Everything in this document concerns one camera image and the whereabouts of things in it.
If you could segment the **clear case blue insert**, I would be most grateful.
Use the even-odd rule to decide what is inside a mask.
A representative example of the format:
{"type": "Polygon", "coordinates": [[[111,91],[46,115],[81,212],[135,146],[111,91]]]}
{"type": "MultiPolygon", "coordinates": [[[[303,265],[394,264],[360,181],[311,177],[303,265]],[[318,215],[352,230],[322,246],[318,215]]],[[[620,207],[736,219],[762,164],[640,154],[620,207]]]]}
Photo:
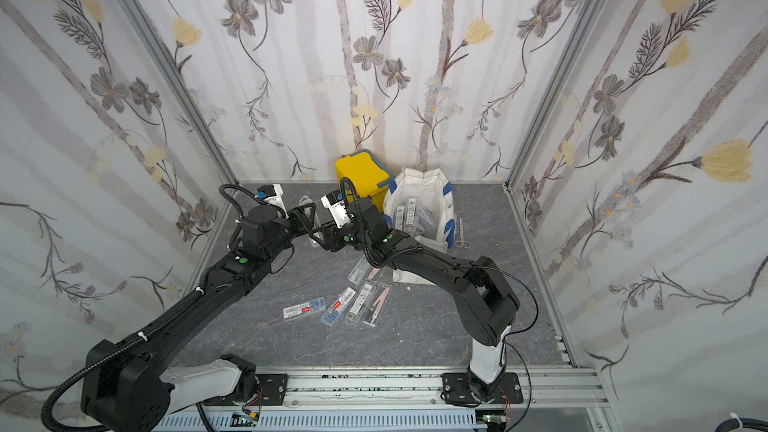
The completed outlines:
{"type": "Polygon", "coordinates": [[[372,270],[373,266],[367,261],[365,256],[362,256],[357,260],[352,270],[347,275],[347,279],[355,286],[358,286],[372,270]]]}

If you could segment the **clear case red mark label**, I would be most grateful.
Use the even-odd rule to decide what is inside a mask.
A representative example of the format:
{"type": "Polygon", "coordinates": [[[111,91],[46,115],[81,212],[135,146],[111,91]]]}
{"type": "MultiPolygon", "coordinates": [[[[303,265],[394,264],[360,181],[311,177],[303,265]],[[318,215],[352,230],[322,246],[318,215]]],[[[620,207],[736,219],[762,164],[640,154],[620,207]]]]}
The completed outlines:
{"type": "Polygon", "coordinates": [[[282,318],[284,321],[291,321],[300,317],[311,316],[323,312],[325,309],[325,298],[318,297],[293,306],[285,307],[282,310],[282,318]]]}

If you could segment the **clear case red blue label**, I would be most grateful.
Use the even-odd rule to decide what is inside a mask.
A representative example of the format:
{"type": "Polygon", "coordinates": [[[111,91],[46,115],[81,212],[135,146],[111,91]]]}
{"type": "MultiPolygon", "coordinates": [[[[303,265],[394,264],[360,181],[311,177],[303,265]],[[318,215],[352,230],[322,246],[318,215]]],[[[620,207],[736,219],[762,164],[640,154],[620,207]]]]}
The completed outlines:
{"type": "Polygon", "coordinates": [[[350,305],[356,294],[356,290],[351,287],[346,287],[337,299],[332,301],[328,308],[323,312],[321,321],[327,326],[333,326],[343,315],[346,307],[350,305]]]}

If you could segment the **clear case white barcode label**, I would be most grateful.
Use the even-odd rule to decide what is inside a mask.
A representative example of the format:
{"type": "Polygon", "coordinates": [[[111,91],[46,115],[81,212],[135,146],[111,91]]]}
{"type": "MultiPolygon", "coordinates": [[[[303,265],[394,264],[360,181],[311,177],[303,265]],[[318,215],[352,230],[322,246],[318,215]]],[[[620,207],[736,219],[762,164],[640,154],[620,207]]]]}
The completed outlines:
{"type": "Polygon", "coordinates": [[[347,323],[356,324],[362,319],[373,301],[376,290],[377,285],[370,281],[362,284],[353,304],[347,312],[347,323]]]}

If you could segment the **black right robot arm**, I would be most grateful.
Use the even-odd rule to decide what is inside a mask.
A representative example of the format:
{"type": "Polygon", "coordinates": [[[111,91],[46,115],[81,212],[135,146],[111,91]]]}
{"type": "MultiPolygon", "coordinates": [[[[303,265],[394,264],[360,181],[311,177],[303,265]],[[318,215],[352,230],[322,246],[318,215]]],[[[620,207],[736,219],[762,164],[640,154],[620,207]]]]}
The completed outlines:
{"type": "Polygon", "coordinates": [[[503,340],[511,331],[520,300],[496,267],[482,256],[475,260],[451,257],[393,228],[368,198],[345,203],[329,194],[321,203],[331,219],[320,233],[320,246],[337,251],[352,246],[374,267],[410,272],[443,289],[453,299],[459,319],[473,340],[467,387],[476,403],[489,402],[506,372],[503,340]]]}

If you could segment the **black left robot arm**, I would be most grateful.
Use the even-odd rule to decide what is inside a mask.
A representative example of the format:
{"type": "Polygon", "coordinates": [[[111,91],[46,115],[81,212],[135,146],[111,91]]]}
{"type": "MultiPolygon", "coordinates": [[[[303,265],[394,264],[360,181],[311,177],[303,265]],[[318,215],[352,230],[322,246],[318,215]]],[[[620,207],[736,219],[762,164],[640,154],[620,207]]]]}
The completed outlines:
{"type": "Polygon", "coordinates": [[[86,365],[56,387],[40,417],[50,431],[68,425],[54,416],[58,400],[83,385],[80,408],[96,420],[96,431],[150,431],[171,409],[177,386],[162,375],[176,355],[217,315],[247,296],[272,270],[274,260],[309,233],[316,206],[309,202],[283,212],[258,205],[241,219],[224,255],[177,304],[118,343],[104,340],[88,353],[86,365]]]}

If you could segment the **clear case pink compass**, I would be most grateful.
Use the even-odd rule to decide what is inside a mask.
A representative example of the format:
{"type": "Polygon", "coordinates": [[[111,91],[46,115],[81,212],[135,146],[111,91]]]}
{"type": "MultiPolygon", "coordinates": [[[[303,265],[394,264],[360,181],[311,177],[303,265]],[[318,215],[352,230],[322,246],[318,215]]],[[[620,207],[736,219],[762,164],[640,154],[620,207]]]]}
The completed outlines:
{"type": "Polygon", "coordinates": [[[363,322],[369,326],[375,326],[381,312],[390,296],[392,286],[390,284],[384,284],[381,291],[376,295],[370,307],[366,311],[363,317],[363,322]]]}

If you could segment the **yellow lidded storage box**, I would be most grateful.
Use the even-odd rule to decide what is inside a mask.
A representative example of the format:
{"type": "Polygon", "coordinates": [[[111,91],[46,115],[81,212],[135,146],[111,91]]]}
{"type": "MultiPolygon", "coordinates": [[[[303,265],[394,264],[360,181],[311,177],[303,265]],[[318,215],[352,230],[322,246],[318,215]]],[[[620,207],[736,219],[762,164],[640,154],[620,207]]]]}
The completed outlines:
{"type": "Polygon", "coordinates": [[[335,164],[339,180],[348,178],[361,197],[370,197],[380,212],[394,176],[371,151],[363,149],[339,158],[335,164]]]}

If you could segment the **clear case upper barcode label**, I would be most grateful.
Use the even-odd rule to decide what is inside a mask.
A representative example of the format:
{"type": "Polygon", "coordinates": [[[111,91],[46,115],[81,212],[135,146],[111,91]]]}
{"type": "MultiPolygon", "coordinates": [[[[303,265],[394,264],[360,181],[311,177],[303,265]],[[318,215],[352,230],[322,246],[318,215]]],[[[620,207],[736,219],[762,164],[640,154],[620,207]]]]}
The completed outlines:
{"type": "Polygon", "coordinates": [[[405,206],[398,205],[395,209],[394,227],[398,230],[403,230],[404,223],[405,223],[405,206]]]}

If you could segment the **metal scissors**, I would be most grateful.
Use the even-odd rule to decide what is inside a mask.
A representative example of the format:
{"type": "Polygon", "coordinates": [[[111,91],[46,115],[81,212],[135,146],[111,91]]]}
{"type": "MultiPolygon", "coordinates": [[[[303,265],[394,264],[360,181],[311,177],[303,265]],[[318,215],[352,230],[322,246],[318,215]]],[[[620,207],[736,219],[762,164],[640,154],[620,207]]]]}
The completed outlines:
{"type": "Polygon", "coordinates": [[[470,247],[470,242],[465,237],[465,225],[462,217],[456,219],[456,234],[454,246],[457,249],[466,249],[470,247]]]}

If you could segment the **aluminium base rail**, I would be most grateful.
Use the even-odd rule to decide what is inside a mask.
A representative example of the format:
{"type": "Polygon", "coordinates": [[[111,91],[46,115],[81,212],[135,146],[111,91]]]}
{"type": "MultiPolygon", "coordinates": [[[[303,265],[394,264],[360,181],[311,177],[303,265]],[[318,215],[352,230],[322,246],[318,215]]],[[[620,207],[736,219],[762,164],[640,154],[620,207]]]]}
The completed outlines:
{"type": "Polygon", "coordinates": [[[284,409],[583,408],[605,429],[619,428],[596,372],[588,368],[506,371],[483,385],[458,369],[309,367],[278,373],[228,357],[165,372],[140,365],[118,373],[113,386],[91,390],[95,396],[84,400],[85,412],[113,431],[150,431],[165,416],[216,398],[284,409]]]}

